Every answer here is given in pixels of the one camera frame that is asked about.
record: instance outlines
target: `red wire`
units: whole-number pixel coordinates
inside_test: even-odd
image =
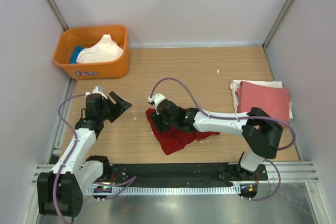
[[[114,173],[112,173],[111,184],[114,183]]]
[[[258,174],[257,173],[256,173],[256,181],[257,181],[256,187],[258,187],[259,186],[259,178],[258,178]]]

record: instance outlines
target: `stack of towels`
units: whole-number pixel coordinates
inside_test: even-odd
[[[289,123],[293,118],[288,89],[281,81],[233,80],[230,84],[235,113],[249,112],[252,107],[264,110],[272,118]]]

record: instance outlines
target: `white cloth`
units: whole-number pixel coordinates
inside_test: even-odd
[[[100,41],[93,47],[83,49],[77,59],[77,63],[94,63],[117,60],[123,53],[111,35],[104,34]]]
[[[233,80],[230,84],[230,89],[232,92],[232,98],[233,98],[233,105],[235,107],[235,113],[237,113],[237,107],[239,105],[239,99],[238,96],[236,95],[236,91],[240,86],[240,83],[243,80]],[[272,88],[281,88],[282,89],[282,82],[281,81],[247,81],[252,84],[256,85],[261,85],[261,86],[266,86],[266,87],[272,87]],[[292,113],[292,104],[291,102],[289,103],[289,118],[293,118],[293,113]]]

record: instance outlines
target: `blue cloth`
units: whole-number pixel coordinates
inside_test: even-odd
[[[84,49],[85,47],[81,47],[81,46],[76,46],[74,52],[71,55],[71,59],[70,59],[70,64],[77,64],[76,60],[77,57],[79,55],[79,53]]]

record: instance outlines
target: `crumpled red shirt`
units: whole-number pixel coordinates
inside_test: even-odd
[[[151,117],[151,114],[154,111],[155,109],[148,109],[146,111],[147,120],[151,124],[154,136],[160,143],[161,148],[166,155],[182,150],[187,144],[190,144],[195,139],[200,141],[213,134],[219,135],[218,132],[183,132],[175,127],[171,127],[167,132],[160,133],[155,128]]]

